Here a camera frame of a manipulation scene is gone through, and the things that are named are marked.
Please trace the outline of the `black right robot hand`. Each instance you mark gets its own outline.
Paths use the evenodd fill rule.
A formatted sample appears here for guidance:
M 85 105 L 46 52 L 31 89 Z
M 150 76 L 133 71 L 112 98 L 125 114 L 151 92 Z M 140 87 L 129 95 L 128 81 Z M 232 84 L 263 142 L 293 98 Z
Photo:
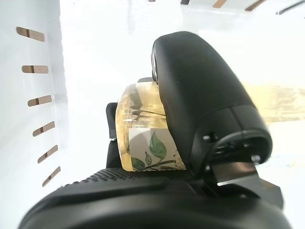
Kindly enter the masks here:
M 40 200 L 21 229 L 289 229 L 261 179 L 272 139 L 225 60 L 180 31 L 152 47 L 152 78 L 106 108 L 106 168 Z

